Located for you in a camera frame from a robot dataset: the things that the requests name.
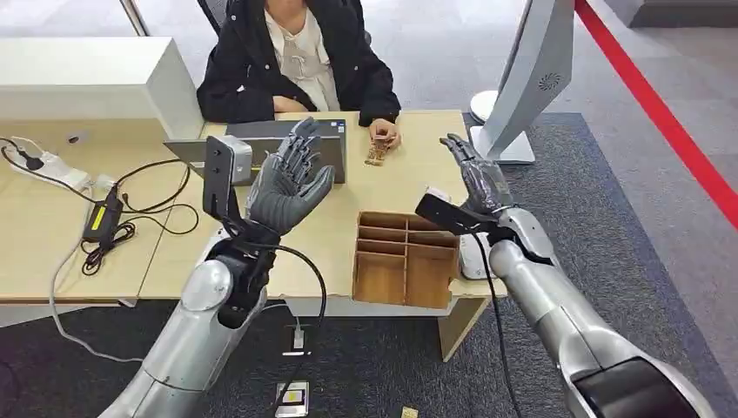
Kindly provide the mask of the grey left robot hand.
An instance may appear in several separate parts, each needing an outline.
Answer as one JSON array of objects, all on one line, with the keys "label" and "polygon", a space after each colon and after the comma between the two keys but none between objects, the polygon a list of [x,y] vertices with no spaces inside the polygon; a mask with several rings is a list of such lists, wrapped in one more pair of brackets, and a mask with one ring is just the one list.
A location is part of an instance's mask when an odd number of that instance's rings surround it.
[{"label": "grey left robot hand", "polygon": [[246,199],[250,221],[285,235],[331,191],[335,167],[314,169],[320,158],[318,127],[312,117],[300,120],[266,156]]}]

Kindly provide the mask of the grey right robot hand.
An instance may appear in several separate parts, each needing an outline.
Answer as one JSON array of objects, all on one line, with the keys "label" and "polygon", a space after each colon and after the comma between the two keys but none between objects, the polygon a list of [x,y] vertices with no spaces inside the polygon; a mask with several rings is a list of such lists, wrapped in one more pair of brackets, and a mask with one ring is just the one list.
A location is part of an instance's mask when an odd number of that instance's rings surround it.
[{"label": "grey right robot hand", "polygon": [[467,190],[465,206],[468,210],[493,216],[503,207],[514,205],[509,184],[495,161],[482,157],[471,142],[457,134],[448,133],[439,141],[453,155],[460,168]]}]

